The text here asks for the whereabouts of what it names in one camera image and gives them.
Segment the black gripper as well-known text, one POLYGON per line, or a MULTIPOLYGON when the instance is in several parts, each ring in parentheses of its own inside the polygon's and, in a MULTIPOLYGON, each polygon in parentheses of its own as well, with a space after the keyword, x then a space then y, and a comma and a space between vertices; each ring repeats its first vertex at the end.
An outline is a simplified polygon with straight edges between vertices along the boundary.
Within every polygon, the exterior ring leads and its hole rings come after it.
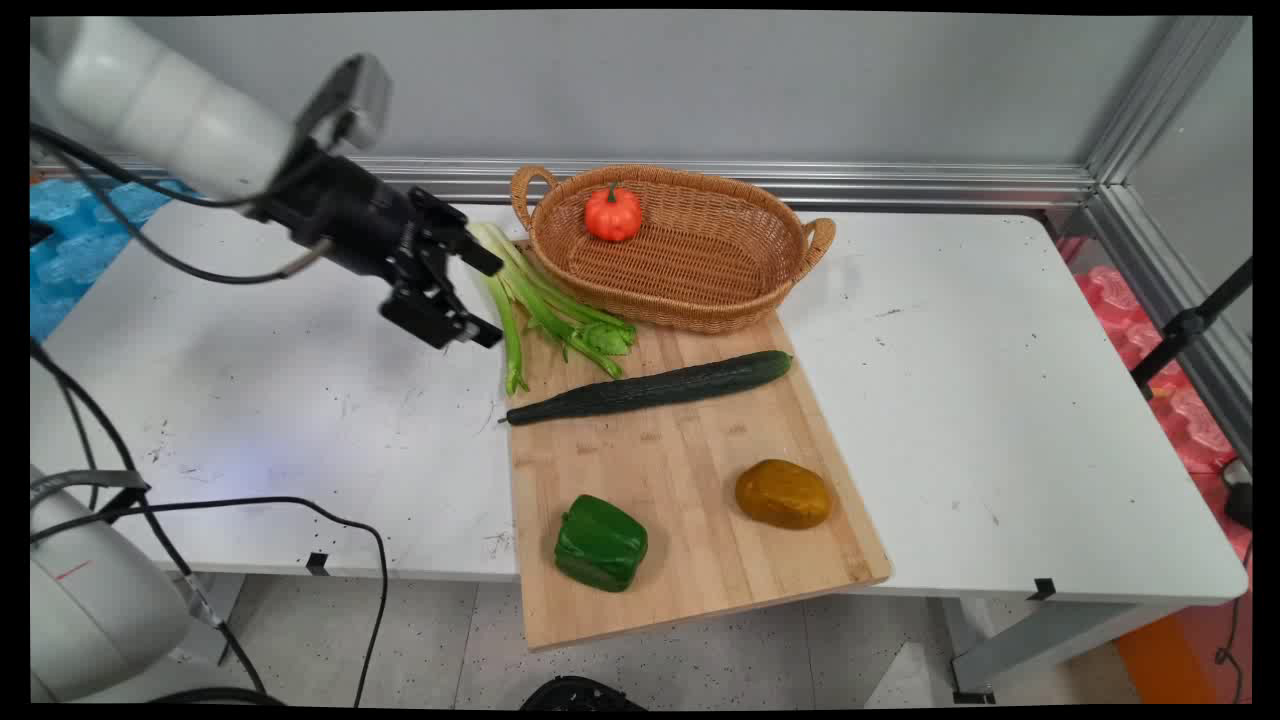
POLYGON ((384 279, 390 292, 379 305, 380 315, 443 350, 454 342, 485 348, 504 333, 472 314, 461 301, 443 254, 397 254, 406 228, 419 219, 421 243, 460 258, 484 275, 493 277, 504 263, 468 229, 468 218, 424 188, 411 188, 410 200, 347 158, 333 155, 314 140, 294 146, 279 178, 312 163, 298 184, 256 202, 253 219, 284 225, 305 247, 329 238, 326 259, 355 273, 384 279))

